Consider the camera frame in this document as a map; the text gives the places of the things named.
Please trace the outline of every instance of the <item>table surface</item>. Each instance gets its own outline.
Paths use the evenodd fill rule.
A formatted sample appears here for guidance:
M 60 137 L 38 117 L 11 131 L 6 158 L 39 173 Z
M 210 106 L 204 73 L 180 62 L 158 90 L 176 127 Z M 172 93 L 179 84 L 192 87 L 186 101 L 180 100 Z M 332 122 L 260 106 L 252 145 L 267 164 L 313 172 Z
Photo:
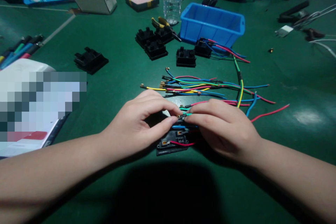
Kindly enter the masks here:
M 240 4 L 218 0 L 217 6 L 245 16 L 245 34 L 233 47 L 251 61 L 251 64 L 239 64 L 244 84 L 270 84 L 258 93 L 276 101 L 275 105 L 270 105 L 259 100 L 250 117 L 290 103 L 286 110 L 254 123 L 260 135 L 336 164 L 336 60 L 324 48 L 308 44 L 301 32 L 293 31 L 286 38 L 274 34 L 282 26 L 277 23 L 279 14 L 303 1 L 249 0 Z M 335 1 L 310 0 L 307 10 L 312 13 Z M 126 5 L 125 0 L 117 2 L 111 15 L 78 15 L 31 58 L 49 64 L 57 71 L 80 71 L 73 62 L 74 54 L 91 47 L 110 61 L 95 75 L 87 76 L 86 104 L 70 114 L 56 142 L 103 130 L 126 101 L 143 91 L 139 88 L 141 83 L 158 87 L 161 76 L 166 75 L 165 67 L 170 67 L 176 76 L 218 77 L 237 82 L 231 61 L 197 57 L 196 68 L 176 67 L 176 50 L 180 46 L 193 48 L 176 40 L 166 45 L 168 56 L 151 61 L 134 37 L 139 29 L 151 27 L 151 17 L 163 15 L 162 0 L 157 8 L 140 13 Z M 182 9 L 190 2 L 200 3 L 201 0 L 184 0 Z M 56 11 L 49 15 L 41 21 L 46 33 L 69 17 L 65 12 Z M 335 22 L 336 12 L 316 20 L 309 27 L 333 35 Z M 179 32 L 180 24 L 174 29 Z M 274 48 L 272 54 L 268 53 L 270 48 Z M 235 99 L 236 93 L 224 92 L 228 98 Z M 174 97 L 169 100 L 177 105 L 187 105 L 204 98 Z M 84 183 L 89 185 L 65 199 L 45 223 L 109 223 L 140 219 L 159 223 L 309 221 L 268 181 L 248 168 L 219 158 L 205 143 L 160 157 L 156 156 L 153 147 L 131 161 L 114 166 L 98 179 L 89 178 Z

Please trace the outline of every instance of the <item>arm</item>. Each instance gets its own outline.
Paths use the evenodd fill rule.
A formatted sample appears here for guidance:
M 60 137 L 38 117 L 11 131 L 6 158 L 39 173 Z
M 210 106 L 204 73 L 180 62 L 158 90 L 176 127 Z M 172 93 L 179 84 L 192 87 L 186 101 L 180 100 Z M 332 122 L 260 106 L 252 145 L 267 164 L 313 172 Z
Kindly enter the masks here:
M 336 223 L 336 166 L 263 139 L 238 108 L 219 100 L 193 106 L 197 124 L 224 157 L 256 169 L 328 223 Z
M 96 171 L 147 148 L 177 121 L 172 116 L 150 128 L 149 115 L 182 114 L 153 90 L 127 102 L 101 133 L 0 161 L 0 223 L 22 223 L 47 208 Z

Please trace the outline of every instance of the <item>yellow-handled pliers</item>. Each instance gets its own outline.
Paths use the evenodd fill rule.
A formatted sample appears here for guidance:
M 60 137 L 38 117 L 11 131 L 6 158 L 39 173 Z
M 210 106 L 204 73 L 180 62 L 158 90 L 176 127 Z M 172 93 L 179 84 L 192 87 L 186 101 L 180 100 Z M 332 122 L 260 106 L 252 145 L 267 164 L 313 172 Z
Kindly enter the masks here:
M 164 19 L 163 17 L 159 17 L 159 22 L 157 22 L 153 17 L 152 17 L 152 25 L 155 28 L 164 28 L 165 26 L 169 27 L 173 33 L 173 37 L 174 39 L 178 40 L 178 41 L 182 41 L 178 35 L 176 34 L 176 32 L 173 30 L 172 27 L 170 27 L 168 21 L 166 19 Z

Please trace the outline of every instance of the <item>blue pen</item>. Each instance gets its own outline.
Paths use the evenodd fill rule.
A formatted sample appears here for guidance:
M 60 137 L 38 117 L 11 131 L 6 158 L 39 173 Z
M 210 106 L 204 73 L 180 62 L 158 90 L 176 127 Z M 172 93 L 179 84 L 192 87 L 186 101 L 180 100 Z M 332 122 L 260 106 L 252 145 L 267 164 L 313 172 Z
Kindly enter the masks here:
M 6 60 L 1 64 L 0 69 L 4 69 L 10 64 L 12 64 L 14 61 L 19 59 L 29 48 L 31 48 L 35 43 L 40 42 L 43 40 L 43 37 L 41 35 L 35 36 L 32 38 L 28 44 L 26 44 L 20 51 L 18 51 L 17 54 L 10 54 Z

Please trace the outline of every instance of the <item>black plastic part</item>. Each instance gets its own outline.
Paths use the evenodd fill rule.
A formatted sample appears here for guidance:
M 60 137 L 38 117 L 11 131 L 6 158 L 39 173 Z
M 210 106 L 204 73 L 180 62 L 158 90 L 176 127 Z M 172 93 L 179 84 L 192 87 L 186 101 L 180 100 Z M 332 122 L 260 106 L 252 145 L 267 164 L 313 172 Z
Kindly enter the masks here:
M 85 51 L 86 52 L 83 54 L 76 53 L 74 62 L 78 68 L 84 70 L 88 74 L 93 75 L 109 62 L 109 60 L 104 58 L 101 53 L 96 52 L 89 47 L 85 47 Z
M 168 42 L 174 40 L 173 31 L 165 26 L 164 28 L 157 28 L 155 32 L 156 38 L 161 40 L 163 44 L 167 44 Z
M 154 32 L 149 28 L 146 27 L 146 30 L 139 30 L 138 33 L 135 36 L 135 41 L 138 42 L 138 44 L 142 47 L 145 48 L 145 45 L 147 43 L 147 41 L 155 41 L 156 40 L 156 35 L 154 34 Z
M 168 55 L 166 46 L 161 42 L 161 40 L 153 42 L 148 40 L 145 45 L 145 52 L 152 61 Z
M 201 56 L 204 58 L 210 58 L 211 57 L 211 48 L 209 48 L 206 43 L 205 43 L 205 38 L 200 38 L 199 40 L 196 41 L 195 44 L 195 55 Z
M 181 133 L 178 134 L 178 132 L 181 132 L 181 130 L 170 130 L 166 135 L 164 135 L 158 145 L 156 146 L 156 155 L 161 156 L 164 154 L 179 152 L 179 151 L 186 151 L 189 147 L 188 146 L 182 146 L 182 145 L 175 145 L 168 143 L 169 141 L 175 141 L 179 142 L 181 144 L 188 144 L 189 141 L 187 140 L 185 134 Z
M 185 50 L 181 47 L 176 52 L 176 66 L 178 67 L 195 67 L 196 57 L 194 50 Z
M 31 38 L 28 43 L 36 44 L 38 42 L 41 42 L 42 40 L 43 40 L 43 36 L 42 35 L 37 35 L 37 36 Z

